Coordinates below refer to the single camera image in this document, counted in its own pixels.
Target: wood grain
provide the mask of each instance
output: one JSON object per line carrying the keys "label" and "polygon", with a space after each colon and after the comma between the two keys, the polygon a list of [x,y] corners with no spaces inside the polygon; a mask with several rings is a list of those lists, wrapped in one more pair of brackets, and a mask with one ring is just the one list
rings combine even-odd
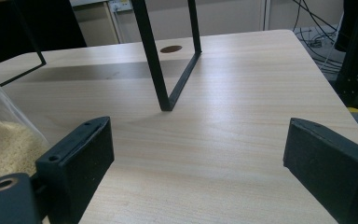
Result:
{"label": "wood grain", "polygon": [[[192,56],[160,54],[171,90]],[[55,144],[110,116],[116,160],[82,223],[335,223],[282,166],[290,118],[358,143],[358,125],[289,31],[201,38],[202,55],[173,112],[159,110],[142,45],[45,52],[48,65],[5,86]],[[0,80],[37,64],[0,63]]]}

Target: floor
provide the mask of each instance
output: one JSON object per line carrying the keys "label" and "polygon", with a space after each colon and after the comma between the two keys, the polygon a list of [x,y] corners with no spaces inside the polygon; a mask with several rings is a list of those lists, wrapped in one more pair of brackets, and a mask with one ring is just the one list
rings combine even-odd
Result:
{"label": "floor", "polygon": [[[331,39],[335,39],[335,33],[328,27],[323,27]],[[320,29],[315,27],[296,28],[294,33],[301,40],[307,52],[318,64],[327,80],[336,80],[339,67],[345,58],[345,53],[333,48],[334,42],[330,40]],[[351,112],[358,122],[358,112]]]}

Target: wooden table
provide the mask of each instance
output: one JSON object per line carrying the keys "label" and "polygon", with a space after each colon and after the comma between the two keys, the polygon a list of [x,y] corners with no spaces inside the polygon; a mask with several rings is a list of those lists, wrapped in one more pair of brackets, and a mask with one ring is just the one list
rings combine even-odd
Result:
{"label": "wooden table", "polygon": [[[55,144],[110,116],[116,160],[82,223],[335,223],[282,166],[292,117],[358,144],[358,125],[290,31],[201,38],[173,112],[161,112],[141,43],[44,52],[48,64],[4,90]],[[191,38],[159,41],[169,91]],[[0,81],[38,64],[0,63]]]}

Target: clear plastic bag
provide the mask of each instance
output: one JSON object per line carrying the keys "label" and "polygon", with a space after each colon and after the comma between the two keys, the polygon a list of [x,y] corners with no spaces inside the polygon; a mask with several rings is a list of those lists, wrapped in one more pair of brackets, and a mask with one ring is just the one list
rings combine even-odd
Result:
{"label": "clear plastic bag", "polygon": [[0,176],[35,173],[34,162],[48,141],[0,88]]}

